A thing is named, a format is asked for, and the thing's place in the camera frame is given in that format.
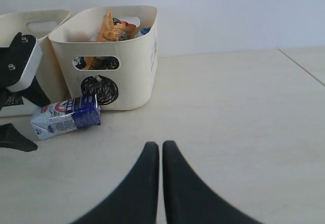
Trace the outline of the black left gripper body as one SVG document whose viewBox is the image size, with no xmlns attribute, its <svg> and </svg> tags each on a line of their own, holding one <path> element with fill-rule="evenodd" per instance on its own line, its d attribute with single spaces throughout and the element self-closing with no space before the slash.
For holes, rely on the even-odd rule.
<svg viewBox="0 0 325 224">
<path fill-rule="evenodd" d="M 23 105 L 23 98 L 21 92 L 10 92 L 6 88 L 1 87 L 1 101 L 0 108 L 9 106 Z"/>
</svg>

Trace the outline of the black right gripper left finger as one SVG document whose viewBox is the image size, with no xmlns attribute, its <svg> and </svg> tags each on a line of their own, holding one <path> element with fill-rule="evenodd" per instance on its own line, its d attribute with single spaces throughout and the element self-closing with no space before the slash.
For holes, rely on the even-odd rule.
<svg viewBox="0 0 325 224">
<path fill-rule="evenodd" d="M 159 147 L 147 142 L 121 183 L 74 223 L 156 223 Z"/>
</svg>

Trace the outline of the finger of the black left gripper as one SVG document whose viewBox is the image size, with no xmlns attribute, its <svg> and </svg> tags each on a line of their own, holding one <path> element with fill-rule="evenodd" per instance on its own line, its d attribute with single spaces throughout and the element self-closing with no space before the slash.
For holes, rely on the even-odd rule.
<svg viewBox="0 0 325 224">
<path fill-rule="evenodd" d="M 38 149 L 38 146 L 22 134 L 11 124 L 1 125 L 1 148 L 15 149 L 23 152 L 32 152 Z"/>
<path fill-rule="evenodd" d="M 31 85 L 27 89 L 21 91 L 21 96 L 38 107 L 44 107 L 51 103 L 36 77 L 34 77 Z"/>
</svg>

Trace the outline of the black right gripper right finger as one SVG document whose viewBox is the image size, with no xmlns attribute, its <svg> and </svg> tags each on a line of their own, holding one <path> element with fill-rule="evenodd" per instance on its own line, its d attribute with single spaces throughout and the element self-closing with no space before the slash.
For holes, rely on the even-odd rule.
<svg viewBox="0 0 325 224">
<path fill-rule="evenodd" d="M 162 145 L 162 174 L 167 223 L 260 223 L 215 193 L 175 141 Z"/>
</svg>

